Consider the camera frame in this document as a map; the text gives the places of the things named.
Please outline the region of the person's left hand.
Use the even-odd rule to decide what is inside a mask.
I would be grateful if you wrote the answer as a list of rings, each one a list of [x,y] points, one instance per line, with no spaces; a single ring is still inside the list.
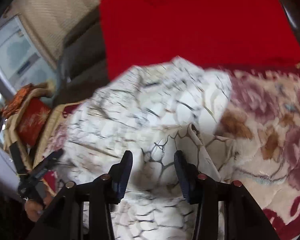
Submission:
[[[46,194],[46,197],[43,199],[44,206],[48,207],[52,200],[53,196],[48,192]],[[37,222],[44,211],[44,207],[42,206],[42,204],[39,204],[33,199],[27,200],[24,204],[24,208],[28,218],[33,222]]]

